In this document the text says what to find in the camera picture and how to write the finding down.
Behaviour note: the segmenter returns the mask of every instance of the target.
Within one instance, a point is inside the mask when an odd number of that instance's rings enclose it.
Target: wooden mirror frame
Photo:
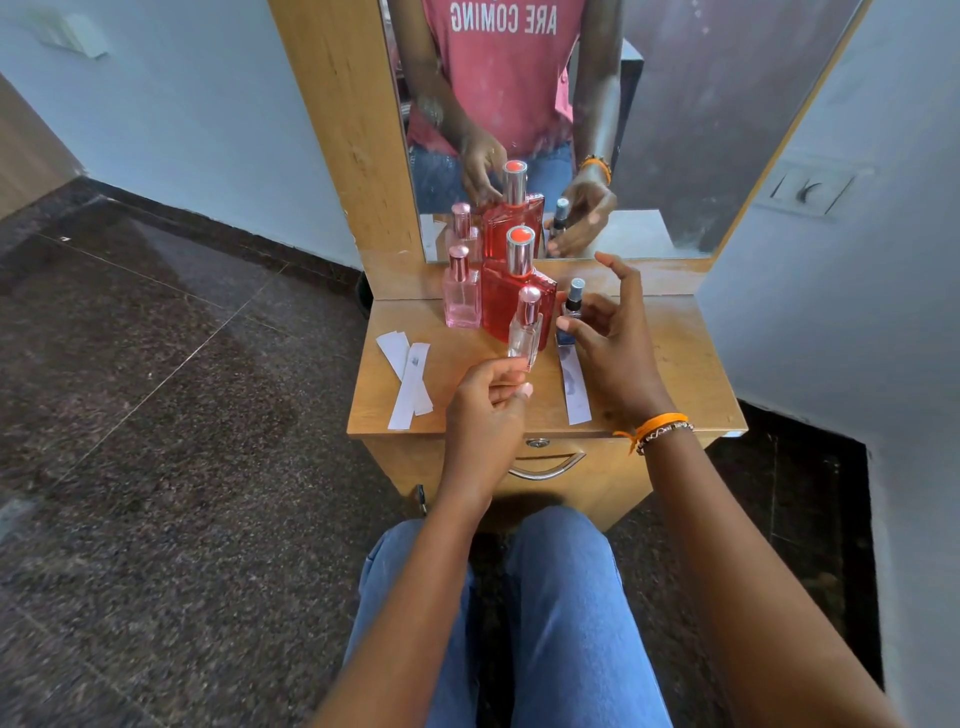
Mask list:
[[[863,0],[807,94],[780,145],[709,258],[640,258],[646,295],[696,292],[803,120],[869,9]],[[444,266],[426,261],[414,201],[394,76],[378,0],[270,0],[300,94],[340,195],[377,300],[438,299]],[[539,260],[538,270],[566,288],[617,295],[609,270],[594,260]]]

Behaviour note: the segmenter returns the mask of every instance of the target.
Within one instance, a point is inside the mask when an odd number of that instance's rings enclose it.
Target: mirror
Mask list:
[[[424,255],[445,263],[455,228],[537,205],[537,257],[711,256],[859,0],[380,4]]]

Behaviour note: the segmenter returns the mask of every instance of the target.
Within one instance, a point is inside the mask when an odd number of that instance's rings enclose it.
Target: white wall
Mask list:
[[[0,72],[90,177],[355,268],[360,257],[267,0],[42,0],[112,53],[39,44],[0,9]]]
[[[888,691],[960,715],[960,5],[875,0],[789,145],[872,164],[832,221],[751,208],[701,307],[737,395],[871,451]]]

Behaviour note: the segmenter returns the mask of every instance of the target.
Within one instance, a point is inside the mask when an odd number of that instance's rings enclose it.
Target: hand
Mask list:
[[[506,163],[507,150],[503,145],[480,127],[473,127],[464,139],[460,165],[464,189],[475,206],[495,205],[503,199],[490,183],[490,172],[502,178]]]
[[[525,357],[489,359],[471,367],[446,409],[446,451],[437,507],[477,522],[507,474],[523,440],[534,387]]]
[[[573,178],[564,190],[564,197],[570,201],[568,227],[547,244],[551,255],[579,255],[607,226],[610,213],[616,209],[616,195],[606,182],[606,175],[596,164],[589,164]]]
[[[652,417],[675,410],[667,394],[643,308],[640,272],[617,255],[597,253],[596,259],[620,279],[620,303],[587,293],[581,320],[561,316],[557,328],[568,331],[587,355],[607,395],[623,404],[624,413],[640,426]],[[565,294],[558,296],[560,303]]]

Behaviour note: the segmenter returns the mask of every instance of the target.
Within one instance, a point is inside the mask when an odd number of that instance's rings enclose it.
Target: pink perfume bottle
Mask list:
[[[449,255],[450,248],[455,245],[466,245],[469,261],[479,268],[483,262],[483,249],[480,245],[480,230],[470,224],[470,205],[455,203],[452,211],[453,225],[444,232],[447,254]]]
[[[480,326],[480,271],[470,268],[469,249],[454,245],[448,251],[450,267],[444,271],[444,316],[451,328]]]
[[[542,293],[535,285],[520,288],[516,314],[510,322],[510,341],[507,356],[522,356],[527,360],[527,371],[533,369],[543,333],[543,314],[540,313]]]
[[[483,261],[483,328],[504,344],[510,343],[510,322],[516,313],[517,297],[525,285],[540,291],[540,312],[543,325],[540,351],[546,347],[553,304],[557,298],[557,282],[534,268],[534,244],[537,234],[525,225],[507,232],[505,260],[485,258]]]
[[[507,231],[525,225],[536,234],[533,256],[543,237],[543,195],[527,194],[527,163],[511,159],[503,165],[503,202],[484,212],[483,257],[503,260],[507,256]]]

